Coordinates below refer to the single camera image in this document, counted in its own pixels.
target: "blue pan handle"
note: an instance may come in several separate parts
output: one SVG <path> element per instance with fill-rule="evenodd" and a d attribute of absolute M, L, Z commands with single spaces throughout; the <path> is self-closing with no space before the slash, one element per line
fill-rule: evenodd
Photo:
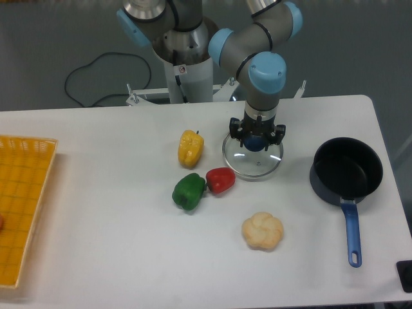
<path fill-rule="evenodd" d="M 358 210 L 354 201 L 344 199 L 341 200 L 341 207 L 346 220 L 349 264 L 352 267 L 360 267 L 362 265 L 362 254 Z"/>

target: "black cable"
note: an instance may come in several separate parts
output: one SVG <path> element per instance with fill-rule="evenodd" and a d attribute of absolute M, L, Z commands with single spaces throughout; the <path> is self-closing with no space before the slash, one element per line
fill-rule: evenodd
<path fill-rule="evenodd" d="M 79 67 L 79 68 L 71 71 L 71 72 L 69 73 L 69 75 L 67 75 L 66 80 L 64 81 L 64 92 L 67 94 L 67 96 L 68 96 L 70 99 L 72 99 L 73 101 L 75 101 L 75 102 L 76 102 L 78 105 L 80 105 L 82 108 L 93 108 L 93 107 L 97 107 L 97 106 L 98 106 L 98 103 L 102 102 L 103 100 L 106 100 L 107 98 L 113 98 L 113 97 L 128 97 L 128 96 L 129 96 L 128 93 L 113 93 L 113 94 L 111 94 L 111 95 L 106 95 L 105 97 L 102 97 L 102 98 L 98 99 L 96 102 L 94 102 L 94 103 L 93 103 L 92 105 L 90 105 L 90 106 L 85 106 L 82 102 L 80 102 L 80 101 L 76 100 L 75 98 L 73 98 L 73 97 L 69 94 L 69 92 L 68 92 L 68 90 L 67 90 L 67 85 L 68 85 L 68 82 L 69 82 L 69 78 L 70 78 L 75 72 L 77 72 L 77 71 L 79 71 L 79 70 L 81 70 L 81 69 L 88 68 L 89 66 L 92 66 L 92 65 L 93 65 L 96 61 L 98 61 L 100 58 L 103 58 L 103 57 L 105 57 L 105 56 L 114 56 L 114 55 L 116 55 L 116 56 L 137 57 L 137 58 L 139 58 L 140 60 L 144 61 L 144 63 L 145 63 L 146 66 L 147 66 L 147 69 L 149 70 L 149 78 L 148 78 L 148 80 L 147 80 L 147 82 L 146 82 L 146 85 L 142 88 L 142 89 L 146 89 L 146 88 L 148 87 L 148 85 L 150 84 L 150 81 L 151 81 L 151 79 L 152 79 L 152 70 L 151 70 L 151 68 L 150 68 L 149 63 L 146 61 L 146 59 L 144 59 L 142 56 L 135 55 L 134 53 L 120 53 L 120 52 L 117 52 L 117 51 L 109 51 L 109 52 L 107 52 L 107 53 L 101 54 L 100 56 L 98 56 L 95 60 L 93 60 L 93 61 L 90 62 L 89 64 L 86 64 L 86 65 L 84 65 L 84 66 L 81 66 L 81 67 Z"/>

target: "yellow basket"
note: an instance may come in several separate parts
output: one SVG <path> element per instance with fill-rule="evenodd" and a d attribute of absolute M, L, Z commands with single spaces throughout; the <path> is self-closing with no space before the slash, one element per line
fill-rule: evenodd
<path fill-rule="evenodd" d="M 0 135 L 0 287 L 17 288 L 57 140 Z"/>

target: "blue joint cap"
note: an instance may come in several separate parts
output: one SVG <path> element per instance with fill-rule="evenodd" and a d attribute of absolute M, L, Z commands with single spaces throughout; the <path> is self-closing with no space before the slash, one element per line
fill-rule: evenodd
<path fill-rule="evenodd" d="M 149 39 L 143 34 L 142 31 L 134 24 L 132 20 L 126 15 L 126 13 L 120 9 L 116 13 L 118 23 L 121 25 L 123 31 L 127 34 L 129 39 L 138 45 L 144 47 L 150 44 Z"/>
<path fill-rule="evenodd" d="M 257 90 L 273 95 L 285 86 L 286 62 L 280 55 L 264 51 L 253 57 L 248 73 Z"/>
<path fill-rule="evenodd" d="M 223 50 L 223 46 L 232 32 L 233 30 L 231 29 L 221 29 L 213 35 L 211 41 L 209 42 L 207 51 L 218 66 L 220 66 L 220 55 Z"/>
<path fill-rule="evenodd" d="M 287 2 L 284 2 L 284 4 L 287 5 L 287 7 L 289 8 L 290 13 L 292 13 L 292 19 L 294 20 L 292 34 L 290 35 L 290 37 L 293 37 L 302 28 L 302 24 L 303 24 L 302 13 L 300 9 L 298 9 L 294 3 L 287 1 Z"/>

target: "yellow bell pepper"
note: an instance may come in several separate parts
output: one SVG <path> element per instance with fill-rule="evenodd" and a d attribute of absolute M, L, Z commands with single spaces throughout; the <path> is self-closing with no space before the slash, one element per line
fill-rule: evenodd
<path fill-rule="evenodd" d="M 180 164 L 184 167 L 194 167 L 203 152 L 203 145 L 205 141 L 198 133 L 192 130 L 186 130 L 183 132 L 180 138 L 178 158 Z"/>

